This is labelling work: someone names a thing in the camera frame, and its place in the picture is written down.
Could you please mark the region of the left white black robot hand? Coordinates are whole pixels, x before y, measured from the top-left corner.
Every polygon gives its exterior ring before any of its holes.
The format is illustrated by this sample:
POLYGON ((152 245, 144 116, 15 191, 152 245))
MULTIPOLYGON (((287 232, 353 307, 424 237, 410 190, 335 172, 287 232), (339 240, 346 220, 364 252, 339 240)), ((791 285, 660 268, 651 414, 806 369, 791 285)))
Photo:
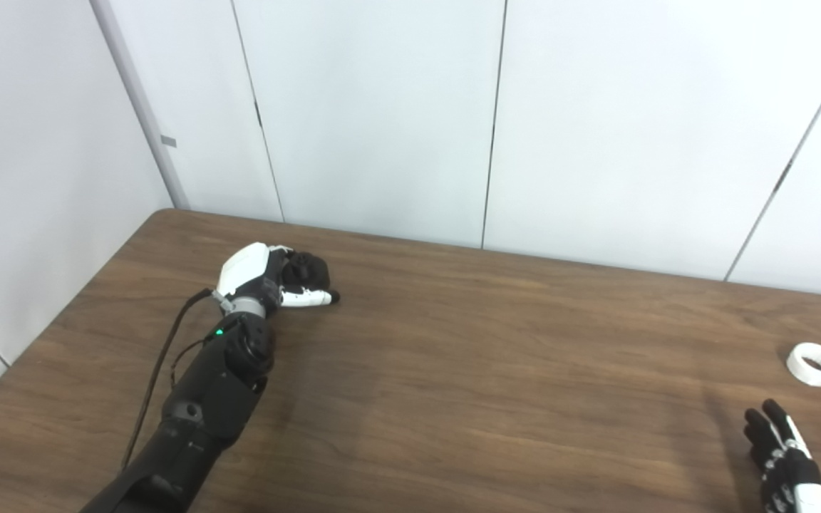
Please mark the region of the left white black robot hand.
POLYGON ((249 244, 222 266, 212 295, 224 314, 247 312, 266 318, 277 309, 311 308, 340 302, 321 257, 286 246, 249 244))

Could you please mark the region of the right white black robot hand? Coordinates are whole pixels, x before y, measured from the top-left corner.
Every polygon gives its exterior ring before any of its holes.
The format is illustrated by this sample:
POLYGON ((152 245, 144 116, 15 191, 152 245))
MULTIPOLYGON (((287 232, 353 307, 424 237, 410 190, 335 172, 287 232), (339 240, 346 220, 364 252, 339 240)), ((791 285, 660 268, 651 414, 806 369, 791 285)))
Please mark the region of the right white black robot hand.
POLYGON ((776 400, 744 413, 743 434, 761 474, 765 512, 821 512, 821 468, 792 416, 776 400))

